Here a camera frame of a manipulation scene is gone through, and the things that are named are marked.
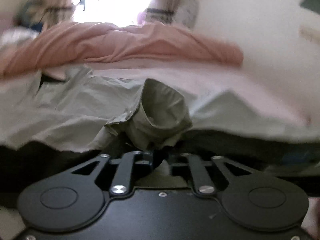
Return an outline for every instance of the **black round disc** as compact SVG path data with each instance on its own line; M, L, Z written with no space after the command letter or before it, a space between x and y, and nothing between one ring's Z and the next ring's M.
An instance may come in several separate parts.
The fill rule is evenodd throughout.
M67 232L81 228L99 213L104 195L85 176L53 176L27 187L19 196L18 210L33 228Z
M279 231L302 222L309 202L290 182L251 174L235 177L222 194L222 205L232 220L247 228Z

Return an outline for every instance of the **pink blanket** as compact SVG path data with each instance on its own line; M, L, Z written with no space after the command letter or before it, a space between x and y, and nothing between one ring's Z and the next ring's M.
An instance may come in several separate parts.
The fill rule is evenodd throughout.
M243 53L237 45L162 24L118 28L108 23L64 23L0 54L0 76L71 62L110 63L130 58L240 66Z

